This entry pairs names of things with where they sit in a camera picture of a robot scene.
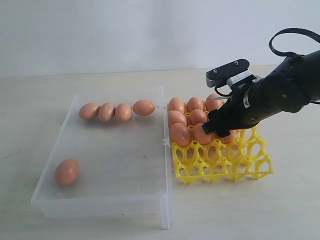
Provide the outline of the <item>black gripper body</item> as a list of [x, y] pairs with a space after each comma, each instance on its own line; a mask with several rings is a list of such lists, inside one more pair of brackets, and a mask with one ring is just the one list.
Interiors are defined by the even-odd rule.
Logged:
[[230, 130], [248, 129], [280, 112], [297, 113], [310, 102], [310, 67], [286, 59], [224, 108]]

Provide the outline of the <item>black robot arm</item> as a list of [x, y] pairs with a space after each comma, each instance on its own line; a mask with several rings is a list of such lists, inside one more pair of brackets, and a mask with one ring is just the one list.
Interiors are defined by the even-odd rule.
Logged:
[[257, 78], [250, 63], [238, 59], [206, 73], [206, 84], [217, 90], [229, 86], [229, 94], [217, 99], [226, 102], [211, 110], [202, 128], [208, 135], [230, 135], [231, 130], [250, 129], [280, 112], [297, 113], [320, 100], [320, 53], [287, 56], [270, 74]]

